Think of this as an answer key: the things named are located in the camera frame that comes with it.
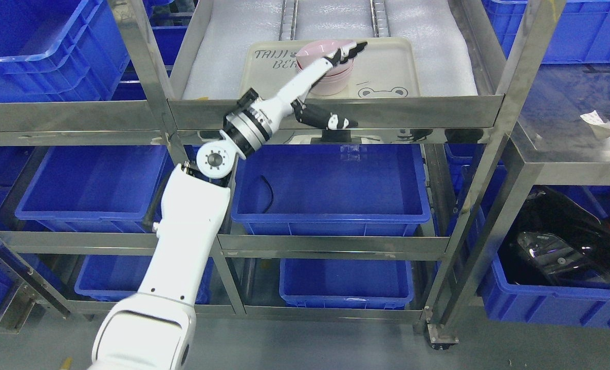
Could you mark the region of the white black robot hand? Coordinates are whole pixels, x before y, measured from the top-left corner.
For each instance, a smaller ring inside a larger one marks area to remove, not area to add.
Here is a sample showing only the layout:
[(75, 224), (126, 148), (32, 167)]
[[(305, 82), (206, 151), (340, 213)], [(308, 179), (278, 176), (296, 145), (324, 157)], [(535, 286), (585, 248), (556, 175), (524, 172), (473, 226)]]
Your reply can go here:
[(296, 52), (298, 71), (276, 94), (256, 110), (265, 115), (269, 127), (276, 131), (282, 120), (295, 116), (305, 125), (328, 131), (356, 128), (357, 122), (340, 113), (307, 103), (310, 94), (331, 96), (340, 93), (348, 83), (355, 58), (367, 47), (366, 41), (319, 40)]

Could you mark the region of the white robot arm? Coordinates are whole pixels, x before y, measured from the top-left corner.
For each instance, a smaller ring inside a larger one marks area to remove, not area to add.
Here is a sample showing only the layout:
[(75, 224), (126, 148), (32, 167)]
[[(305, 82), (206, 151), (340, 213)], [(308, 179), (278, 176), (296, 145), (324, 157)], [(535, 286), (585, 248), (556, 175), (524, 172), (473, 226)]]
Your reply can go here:
[(91, 369), (183, 369), (196, 329), (194, 303), (209, 253), (231, 199), (211, 182), (230, 175), (278, 131), (304, 99), (286, 89), (267, 100), (247, 92), (225, 117), (221, 140), (178, 164), (161, 198), (157, 246), (138, 292), (119, 301), (98, 330)]

